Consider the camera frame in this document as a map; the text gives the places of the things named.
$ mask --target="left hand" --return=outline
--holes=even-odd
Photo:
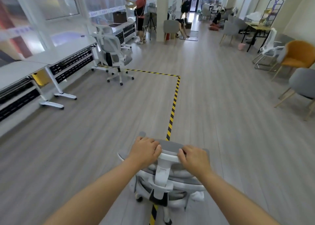
[[[162,152],[160,143],[152,138],[140,137],[136,138],[128,159],[138,164],[139,170],[142,170],[153,164]]]

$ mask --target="table caster wheel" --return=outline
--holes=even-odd
[[[138,203],[141,203],[141,202],[143,201],[143,197],[137,198],[136,201],[137,201]]]
[[[169,220],[168,223],[164,222],[166,225],[172,225],[172,220]]]

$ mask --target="black tripod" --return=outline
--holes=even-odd
[[[150,25],[150,28],[149,28],[149,39],[151,40],[151,28],[152,28],[152,25],[153,25],[153,28],[155,30],[155,33],[157,32],[156,29],[155,29],[153,18],[152,18],[152,12],[150,12],[150,18],[149,18],[149,21],[148,21],[148,24],[147,24],[146,31],[145,31],[144,35],[147,34],[147,30],[148,30],[149,25]]]

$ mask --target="mat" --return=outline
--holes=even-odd
[[[190,41],[198,41],[198,34],[199,32],[198,31],[191,31],[188,33],[189,34],[189,38],[187,39],[184,39],[183,36],[180,36],[179,39],[183,39],[183,40],[190,40]]]

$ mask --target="table top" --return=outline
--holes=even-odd
[[[0,67],[0,90],[45,68],[47,64],[17,61]]]
[[[271,30],[270,26],[252,24],[251,22],[248,22],[248,21],[245,23],[248,24],[250,27],[257,29],[257,30]]]
[[[92,36],[81,37],[50,50],[30,56],[27,59],[24,59],[24,61],[54,65],[95,43],[96,41]]]

